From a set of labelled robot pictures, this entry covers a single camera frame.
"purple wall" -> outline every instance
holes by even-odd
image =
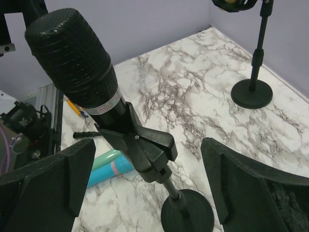
[[[112,57],[113,64],[182,39],[209,26],[208,0],[45,0],[53,11],[79,10]],[[16,98],[50,79],[31,55],[21,14],[6,15],[16,52],[0,58],[0,89]]]
[[[239,13],[210,2],[210,22],[250,53],[256,48],[262,1]],[[309,0],[274,0],[264,42],[264,63],[309,97]]]

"cable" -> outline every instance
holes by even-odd
[[[2,125],[0,124],[0,131],[3,135],[4,138],[4,143],[5,143],[5,147],[6,147],[6,156],[4,157],[1,167],[0,167],[0,174],[2,173],[2,169],[4,167],[4,162],[6,160],[6,168],[5,168],[5,173],[7,173],[9,171],[10,168],[10,163],[11,163],[11,149],[10,149],[10,145],[9,145],[9,141],[8,138],[4,132],[4,129],[2,127]]]

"screw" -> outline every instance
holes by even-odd
[[[31,158],[32,159],[36,159],[38,157],[40,157],[41,152],[39,150],[36,150],[35,152],[32,153]]]

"teal cylinder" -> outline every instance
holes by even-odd
[[[98,169],[112,161],[114,161],[115,159],[117,159],[118,157],[120,157],[122,155],[122,153],[118,150],[112,149],[109,150],[108,152],[105,152],[103,155],[100,155],[99,157],[96,157],[95,160],[93,161],[93,165],[92,165],[92,171],[95,169]]]

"black stand base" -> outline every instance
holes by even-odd
[[[255,91],[249,91],[250,79],[239,81],[231,92],[232,100],[246,109],[259,109],[272,100],[271,87],[264,81],[257,80]]]
[[[210,203],[196,191],[189,189],[180,191],[185,197],[190,217],[183,218],[167,198],[161,211],[163,230],[165,232],[212,232],[214,215]]]

